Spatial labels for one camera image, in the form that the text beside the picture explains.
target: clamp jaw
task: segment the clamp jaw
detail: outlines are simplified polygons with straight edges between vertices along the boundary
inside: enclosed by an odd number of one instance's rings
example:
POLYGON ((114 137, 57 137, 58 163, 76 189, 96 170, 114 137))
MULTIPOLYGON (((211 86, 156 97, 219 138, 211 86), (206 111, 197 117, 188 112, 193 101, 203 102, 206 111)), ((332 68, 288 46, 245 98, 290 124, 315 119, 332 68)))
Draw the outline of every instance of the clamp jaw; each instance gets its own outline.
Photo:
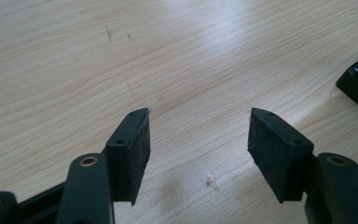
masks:
POLYGON ((102 153, 72 161, 64 183, 17 203, 0 192, 0 224, 115 223, 113 202, 135 204, 150 156, 149 110, 132 111, 102 153))
POLYGON ((358 224, 358 165, 312 154, 312 142, 269 111, 252 108, 248 151, 280 203, 301 201, 309 223, 358 224))

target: wood grain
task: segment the wood grain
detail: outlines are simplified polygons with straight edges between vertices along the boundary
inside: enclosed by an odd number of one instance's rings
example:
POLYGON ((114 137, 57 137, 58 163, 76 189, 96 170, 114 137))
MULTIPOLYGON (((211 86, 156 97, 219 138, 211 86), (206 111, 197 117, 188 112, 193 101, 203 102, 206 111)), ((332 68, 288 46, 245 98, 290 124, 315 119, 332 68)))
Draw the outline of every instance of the wood grain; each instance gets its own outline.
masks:
POLYGON ((307 223, 247 152, 252 107, 358 162, 358 1, 0 0, 0 190, 23 201, 151 109, 152 154, 117 223, 307 223))

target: table surface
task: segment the table surface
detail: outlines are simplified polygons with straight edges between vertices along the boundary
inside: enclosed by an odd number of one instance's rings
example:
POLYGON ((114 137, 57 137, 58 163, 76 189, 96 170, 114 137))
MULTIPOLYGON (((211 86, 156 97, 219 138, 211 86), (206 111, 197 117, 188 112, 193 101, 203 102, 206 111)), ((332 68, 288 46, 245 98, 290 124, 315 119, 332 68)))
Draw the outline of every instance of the table surface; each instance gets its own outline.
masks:
POLYGON ((117 223, 307 223, 247 152, 252 107, 358 162, 358 1, 0 0, 0 190, 19 202, 148 107, 151 157, 117 223))

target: wooden table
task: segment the wooden table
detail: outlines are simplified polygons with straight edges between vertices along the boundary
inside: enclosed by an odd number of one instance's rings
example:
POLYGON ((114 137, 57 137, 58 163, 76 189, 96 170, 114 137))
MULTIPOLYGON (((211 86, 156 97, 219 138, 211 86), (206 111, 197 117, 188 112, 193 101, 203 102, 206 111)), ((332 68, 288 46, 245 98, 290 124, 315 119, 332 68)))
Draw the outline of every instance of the wooden table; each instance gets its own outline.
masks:
POLYGON ((19 202, 151 110, 152 152, 117 223, 307 223, 247 152, 252 107, 358 162, 358 1, 0 0, 0 190, 19 202))

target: light wood surface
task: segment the light wood surface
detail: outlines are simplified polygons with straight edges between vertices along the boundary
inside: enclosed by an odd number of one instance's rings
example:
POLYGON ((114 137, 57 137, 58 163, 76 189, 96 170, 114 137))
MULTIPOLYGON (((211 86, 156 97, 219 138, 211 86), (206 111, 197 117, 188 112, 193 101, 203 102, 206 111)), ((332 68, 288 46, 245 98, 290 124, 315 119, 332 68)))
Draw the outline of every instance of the light wood surface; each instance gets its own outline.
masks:
POLYGON ((0 190, 19 202, 151 110, 152 152, 117 223, 307 223, 247 152, 252 107, 358 162, 358 1, 0 0, 0 190))

